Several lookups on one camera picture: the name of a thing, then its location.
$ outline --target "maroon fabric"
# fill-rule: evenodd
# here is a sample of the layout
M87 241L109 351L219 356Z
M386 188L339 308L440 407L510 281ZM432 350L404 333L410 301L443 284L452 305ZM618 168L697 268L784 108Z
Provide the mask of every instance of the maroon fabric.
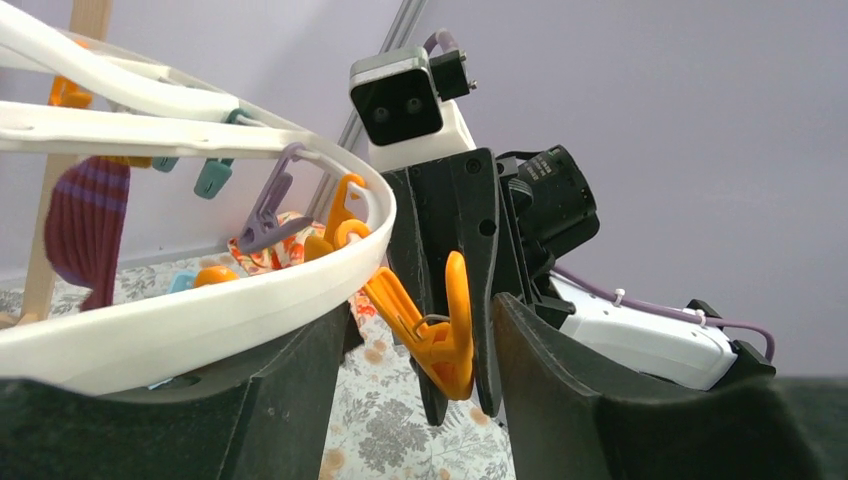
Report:
M44 225L47 260L65 281L92 290L81 311L112 305L129 184L128 165L91 157L53 189Z

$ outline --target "wall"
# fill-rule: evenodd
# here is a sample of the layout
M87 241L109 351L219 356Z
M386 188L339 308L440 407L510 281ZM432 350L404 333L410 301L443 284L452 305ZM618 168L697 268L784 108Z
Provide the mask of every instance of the wall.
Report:
M563 265L759 322L783 374L844 375L847 24L839 0L432 0L413 41L467 50L478 145L574 155L602 226Z
M67 28L70 0L14 3ZM379 51L400 3L116 0L108 41L336 140L352 109L350 65ZM44 103L51 81L0 70L0 99ZM212 201L192 192L202 163L181 162L167 175L134 172L122 262L209 250L239 232L273 162L237 160L233 177ZM283 209L304 210L320 174L302 163L290 168L296 183ZM43 155L0 154L0 225L6 232L0 282L25 275L43 170Z

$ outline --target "wooden pole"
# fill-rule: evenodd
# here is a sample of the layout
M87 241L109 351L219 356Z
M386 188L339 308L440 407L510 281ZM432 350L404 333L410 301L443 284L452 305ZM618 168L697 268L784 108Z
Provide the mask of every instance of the wooden pole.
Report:
M103 40L106 38L111 15L112 0L74 0L69 30L94 40ZM45 256L44 220L47 218L47 209L50 207L50 195L53 187L59 177L76 162L76 155L47 156L19 325L44 320L50 314L56 273L50 267Z

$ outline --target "teal clothespin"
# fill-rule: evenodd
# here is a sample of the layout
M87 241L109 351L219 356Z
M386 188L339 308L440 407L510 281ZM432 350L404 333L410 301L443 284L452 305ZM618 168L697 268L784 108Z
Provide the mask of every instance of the teal clothespin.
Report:
M237 123L238 116L248 117L247 112L241 108L237 108L227 115L224 123ZM194 185L194 194L200 198L211 200L218 195L218 192L224 188L227 180L233 176L232 165L235 159L232 158L207 158L206 164L200 170L200 176L197 178L197 183Z
M153 168L168 173L177 166L177 157L153 157Z

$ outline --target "floral pattern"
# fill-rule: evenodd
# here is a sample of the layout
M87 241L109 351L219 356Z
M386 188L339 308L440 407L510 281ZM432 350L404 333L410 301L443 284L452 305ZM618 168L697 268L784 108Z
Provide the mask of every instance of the floral pattern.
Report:
M247 276L296 265L302 262L303 240L320 233L323 227L315 224L255 255L241 254L231 242L230 254L123 270L115 303L164 295L181 270L226 265ZM57 281L51 316L77 312L87 294ZM21 290L0 291L0 311L17 315L21 301ZM365 345L339 370L319 480L514 479L506 429L471 401L451 402L442 426L427 425L409 353L394 345L391 330L362 292L351 298L351 308Z

